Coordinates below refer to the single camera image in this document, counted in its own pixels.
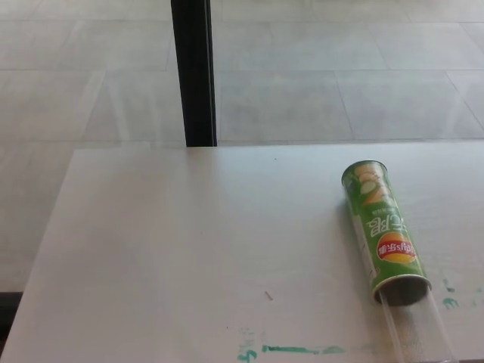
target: table surface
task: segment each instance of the table surface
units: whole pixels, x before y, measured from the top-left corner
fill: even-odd
[[[386,328],[340,185],[367,158],[389,169],[458,358],[483,358],[484,144],[459,142],[78,150],[2,363],[375,362]]]

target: green stain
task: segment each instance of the green stain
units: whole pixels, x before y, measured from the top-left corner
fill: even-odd
[[[345,349],[341,348],[340,346],[328,346],[325,350],[323,350],[323,354],[337,354],[344,352]]]
[[[257,358],[257,353],[254,352],[253,350],[247,350],[246,355],[239,355],[237,357],[238,361],[246,361],[247,363],[250,362],[250,357],[256,359]]]
[[[442,304],[444,304],[446,309],[453,309],[453,308],[459,307],[459,303],[457,302],[457,300],[452,299],[451,297],[447,297],[444,300],[442,300]]]
[[[448,280],[445,278],[444,279],[444,285],[445,285],[445,289],[449,292],[449,293],[454,293],[455,292],[455,289],[453,287],[450,286]]]
[[[319,354],[318,350],[311,350],[300,346],[262,346],[262,351]]]

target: transparent cylinder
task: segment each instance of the transparent cylinder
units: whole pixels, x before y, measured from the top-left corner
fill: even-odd
[[[398,363],[458,363],[430,288],[406,306],[391,306],[388,296],[379,294]]]

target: gray floor tile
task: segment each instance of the gray floor tile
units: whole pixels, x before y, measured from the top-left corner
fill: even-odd
[[[53,201],[61,187],[73,143],[0,143],[0,205]]]
[[[484,68],[484,54],[456,23],[371,24],[390,69]]]
[[[218,71],[218,67],[215,66],[215,58],[213,59],[214,72]],[[178,72],[178,63],[176,60],[176,49],[175,49],[175,36],[172,34],[171,39],[169,40],[169,50],[168,50],[168,61],[166,62],[166,70],[171,72]]]
[[[0,21],[0,69],[54,69],[73,26],[70,21]]]
[[[213,82],[215,84],[215,117],[217,128],[217,140],[220,139],[220,120],[222,119],[222,74],[215,73],[213,75]]]
[[[109,72],[86,141],[184,141],[178,74]]]
[[[0,0],[0,19],[27,19],[41,0]]]
[[[337,72],[337,79],[357,139],[484,136],[445,72]]]
[[[396,0],[313,0],[315,15],[323,21],[408,22]]]
[[[0,203],[0,292],[25,288],[54,202]]]
[[[462,98],[484,126],[484,71],[452,70],[447,72]]]
[[[79,21],[64,46],[62,70],[164,70],[170,22]]]
[[[103,72],[0,72],[0,140],[79,140]]]
[[[210,12],[212,21],[222,19],[222,0],[210,0]]]
[[[132,2],[128,20],[171,20],[170,0],[136,0]]]
[[[483,0],[399,0],[414,22],[484,21]]]
[[[40,19],[122,20],[132,0],[43,0],[33,13]]]
[[[222,74],[223,141],[349,140],[332,72]]]
[[[315,20],[311,0],[224,0],[224,21]]]
[[[73,145],[0,143],[0,291],[22,291]]]
[[[484,51],[484,23],[463,23],[461,27],[464,28],[479,48]]]
[[[216,70],[367,70],[386,65],[365,25],[221,23]]]

